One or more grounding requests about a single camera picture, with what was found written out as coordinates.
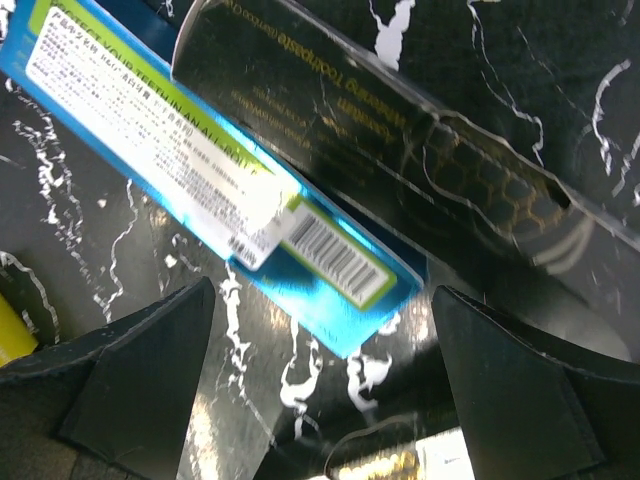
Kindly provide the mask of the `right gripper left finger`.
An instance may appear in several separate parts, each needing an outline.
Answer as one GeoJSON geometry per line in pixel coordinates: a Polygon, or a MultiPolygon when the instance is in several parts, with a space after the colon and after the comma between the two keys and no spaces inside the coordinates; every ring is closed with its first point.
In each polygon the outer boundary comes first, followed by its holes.
{"type": "Polygon", "coordinates": [[[175,478],[215,301],[202,277],[2,367],[2,478],[175,478]]]}

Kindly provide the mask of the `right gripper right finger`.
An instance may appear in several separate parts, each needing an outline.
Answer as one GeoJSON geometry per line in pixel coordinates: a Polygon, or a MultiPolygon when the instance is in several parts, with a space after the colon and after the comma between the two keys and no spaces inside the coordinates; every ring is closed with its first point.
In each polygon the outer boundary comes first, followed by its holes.
{"type": "Polygon", "coordinates": [[[639,367],[447,286],[432,310],[478,479],[636,479],[639,367]]]}

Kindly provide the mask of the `black toothpaste box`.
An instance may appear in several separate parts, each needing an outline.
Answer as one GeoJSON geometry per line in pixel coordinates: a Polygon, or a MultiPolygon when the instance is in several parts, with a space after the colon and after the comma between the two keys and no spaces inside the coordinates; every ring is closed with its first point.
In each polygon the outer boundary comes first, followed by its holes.
{"type": "Polygon", "coordinates": [[[497,308],[639,358],[635,1],[178,1],[176,80],[497,308]]]}

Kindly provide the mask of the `blue toothpaste box with label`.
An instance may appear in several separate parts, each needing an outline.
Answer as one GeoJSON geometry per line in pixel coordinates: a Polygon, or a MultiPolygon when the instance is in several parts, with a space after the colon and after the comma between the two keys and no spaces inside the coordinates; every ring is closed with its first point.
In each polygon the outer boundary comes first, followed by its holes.
{"type": "Polygon", "coordinates": [[[142,1],[9,1],[1,68],[339,357],[424,273],[179,84],[142,1]]]}

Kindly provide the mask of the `yellow toothpaste box right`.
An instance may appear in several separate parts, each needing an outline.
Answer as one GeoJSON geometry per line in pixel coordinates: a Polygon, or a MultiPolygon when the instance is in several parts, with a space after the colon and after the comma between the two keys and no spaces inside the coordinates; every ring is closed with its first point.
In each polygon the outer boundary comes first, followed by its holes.
{"type": "Polygon", "coordinates": [[[32,354],[35,337],[4,297],[0,298],[0,366],[32,354]]]}

